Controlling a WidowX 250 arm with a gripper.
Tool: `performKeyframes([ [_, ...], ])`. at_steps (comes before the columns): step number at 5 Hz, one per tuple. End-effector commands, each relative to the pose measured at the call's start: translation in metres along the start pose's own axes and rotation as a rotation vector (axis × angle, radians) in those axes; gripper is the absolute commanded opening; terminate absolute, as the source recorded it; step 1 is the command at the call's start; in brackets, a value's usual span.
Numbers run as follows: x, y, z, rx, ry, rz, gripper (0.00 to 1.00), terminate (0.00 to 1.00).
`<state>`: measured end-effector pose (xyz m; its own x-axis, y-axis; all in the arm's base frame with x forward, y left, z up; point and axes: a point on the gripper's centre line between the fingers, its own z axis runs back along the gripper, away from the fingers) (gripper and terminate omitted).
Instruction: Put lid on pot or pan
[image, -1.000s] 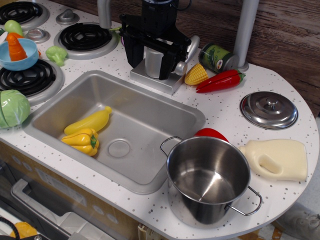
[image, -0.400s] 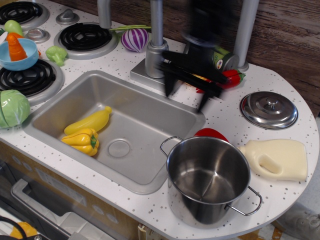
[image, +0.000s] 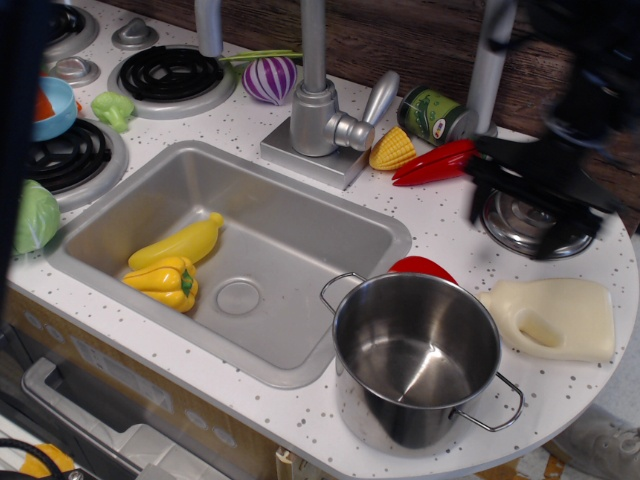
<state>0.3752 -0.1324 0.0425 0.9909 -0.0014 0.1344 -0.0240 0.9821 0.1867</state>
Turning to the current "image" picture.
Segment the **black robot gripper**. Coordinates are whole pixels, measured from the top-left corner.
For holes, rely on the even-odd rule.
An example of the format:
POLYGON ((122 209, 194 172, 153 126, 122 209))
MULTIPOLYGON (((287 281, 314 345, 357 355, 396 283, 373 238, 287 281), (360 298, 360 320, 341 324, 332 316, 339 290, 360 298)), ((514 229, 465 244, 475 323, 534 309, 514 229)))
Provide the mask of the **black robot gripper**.
POLYGON ((492 191, 506 193, 556 219, 533 258, 563 259, 580 253, 584 234, 596 234, 603 215, 621 208, 582 162, 606 145, 612 131, 639 117, 639 4, 528 1, 525 11, 533 31, 511 36, 506 51, 539 39, 570 52, 568 87, 550 109, 539 140, 476 138, 469 221, 476 223, 492 191))

